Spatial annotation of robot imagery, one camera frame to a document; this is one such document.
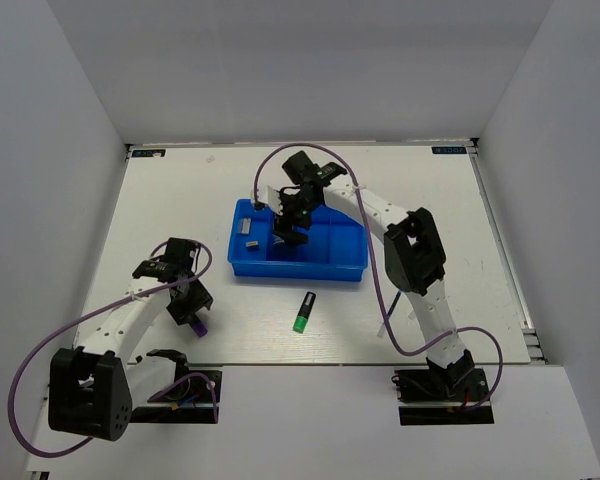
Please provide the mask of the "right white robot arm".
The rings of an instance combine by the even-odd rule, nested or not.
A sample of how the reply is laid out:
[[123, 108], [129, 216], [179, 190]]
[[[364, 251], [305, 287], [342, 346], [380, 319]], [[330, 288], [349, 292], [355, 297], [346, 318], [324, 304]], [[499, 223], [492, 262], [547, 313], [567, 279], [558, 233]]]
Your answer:
[[312, 212], [326, 206], [379, 239], [385, 273], [409, 299], [427, 344], [432, 388], [443, 398], [457, 397], [468, 385], [474, 361], [456, 332], [446, 299], [446, 254], [432, 214], [425, 208], [399, 207], [355, 183], [345, 167], [335, 162], [320, 166], [303, 151], [289, 157], [282, 169], [296, 191], [267, 189], [273, 234], [289, 246], [306, 244]]

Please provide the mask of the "purple black highlighter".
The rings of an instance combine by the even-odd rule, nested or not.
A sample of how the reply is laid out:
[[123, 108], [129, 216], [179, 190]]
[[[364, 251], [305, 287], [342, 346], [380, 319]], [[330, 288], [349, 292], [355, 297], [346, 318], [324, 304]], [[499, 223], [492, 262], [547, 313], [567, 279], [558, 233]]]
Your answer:
[[204, 337], [208, 333], [207, 327], [201, 321], [193, 322], [191, 328], [199, 338]]

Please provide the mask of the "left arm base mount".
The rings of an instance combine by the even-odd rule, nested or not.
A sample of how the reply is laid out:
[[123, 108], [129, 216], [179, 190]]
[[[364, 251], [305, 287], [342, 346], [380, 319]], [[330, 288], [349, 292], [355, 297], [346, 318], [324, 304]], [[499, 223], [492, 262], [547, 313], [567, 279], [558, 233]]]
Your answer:
[[200, 370], [203, 378], [192, 377], [166, 395], [136, 408], [132, 424], [215, 424], [219, 419], [223, 372]]

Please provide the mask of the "green black highlighter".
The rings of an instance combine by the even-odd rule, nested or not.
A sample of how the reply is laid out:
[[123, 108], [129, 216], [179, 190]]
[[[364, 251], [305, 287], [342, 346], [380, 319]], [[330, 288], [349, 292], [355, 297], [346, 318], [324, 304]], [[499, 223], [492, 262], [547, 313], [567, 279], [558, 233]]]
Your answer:
[[304, 299], [300, 305], [299, 311], [296, 315], [292, 330], [296, 333], [302, 334], [308, 323], [309, 316], [313, 309], [313, 305], [316, 299], [316, 294], [311, 291], [307, 291]]

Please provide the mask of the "white eraser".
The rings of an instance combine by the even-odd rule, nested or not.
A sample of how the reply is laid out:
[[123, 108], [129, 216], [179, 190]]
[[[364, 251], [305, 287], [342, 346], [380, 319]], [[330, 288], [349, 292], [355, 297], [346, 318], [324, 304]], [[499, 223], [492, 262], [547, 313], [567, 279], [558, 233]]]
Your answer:
[[249, 235], [251, 230], [252, 219], [244, 217], [239, 220], [237, 233], [240, 235]]

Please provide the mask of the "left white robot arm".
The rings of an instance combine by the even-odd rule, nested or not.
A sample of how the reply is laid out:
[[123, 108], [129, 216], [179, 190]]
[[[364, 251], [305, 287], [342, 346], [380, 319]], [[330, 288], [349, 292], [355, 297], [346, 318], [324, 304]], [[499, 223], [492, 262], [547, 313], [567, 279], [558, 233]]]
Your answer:
[[186, 355], [136, 347], [155, 320], [166, 314], [176, 325], [193, 325], [213, 298], [194, 276], [191, 254], [150, 259], [132, 273], [130, 302], [115, 307], [94, 333], [51, 360], [48, 424], [54, 431], [118, 440], [133, 411], [153, 397], [185, 396], [191, 387]]

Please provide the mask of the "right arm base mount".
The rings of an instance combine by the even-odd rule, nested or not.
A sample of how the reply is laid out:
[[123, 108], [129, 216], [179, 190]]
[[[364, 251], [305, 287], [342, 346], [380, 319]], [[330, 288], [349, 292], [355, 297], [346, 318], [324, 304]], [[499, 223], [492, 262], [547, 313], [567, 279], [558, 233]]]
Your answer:
[[426, 369], [395, 370], [391, 381], [396, 388], [401, 426], [460, 426], [494, 424], [483, 369], [475, 369], [454, 390], [437, 386]]

